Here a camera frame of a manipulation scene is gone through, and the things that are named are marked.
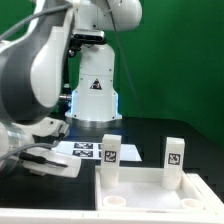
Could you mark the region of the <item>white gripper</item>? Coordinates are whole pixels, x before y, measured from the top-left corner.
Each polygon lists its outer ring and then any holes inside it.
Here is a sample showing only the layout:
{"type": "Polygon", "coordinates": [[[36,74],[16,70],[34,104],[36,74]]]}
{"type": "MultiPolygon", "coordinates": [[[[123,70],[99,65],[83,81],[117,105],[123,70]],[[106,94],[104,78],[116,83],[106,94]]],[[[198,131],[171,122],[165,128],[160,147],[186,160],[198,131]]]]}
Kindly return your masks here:
{"type": "Polygon", "coordinates": [[[68,178],[76,178],[81,167],[79,157],[40,147],[21,152],[19,159],[31,171],[68,178]]]}

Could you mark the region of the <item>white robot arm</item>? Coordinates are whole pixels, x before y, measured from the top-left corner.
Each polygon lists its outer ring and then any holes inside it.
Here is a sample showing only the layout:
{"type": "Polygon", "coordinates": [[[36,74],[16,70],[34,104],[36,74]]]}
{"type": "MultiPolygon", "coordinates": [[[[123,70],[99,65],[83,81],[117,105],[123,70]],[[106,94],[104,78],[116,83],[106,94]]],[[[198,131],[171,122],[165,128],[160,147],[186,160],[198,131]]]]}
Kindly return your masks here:
{"type": "Polygon", "coordinates": [[[62,139],[72,120],[96,126],[120,120],[115,53],[104,33],[137,27],[142,7],[139,0],[34,1],[27,32],[14,41],[0,35],[0,176],[22,165],[39,175],[75,178],[80,158],[35,139],[62,139]],[[65,61],[75,53],[81,62],[71,107],[64,119],[52,119],[65,61]]]}

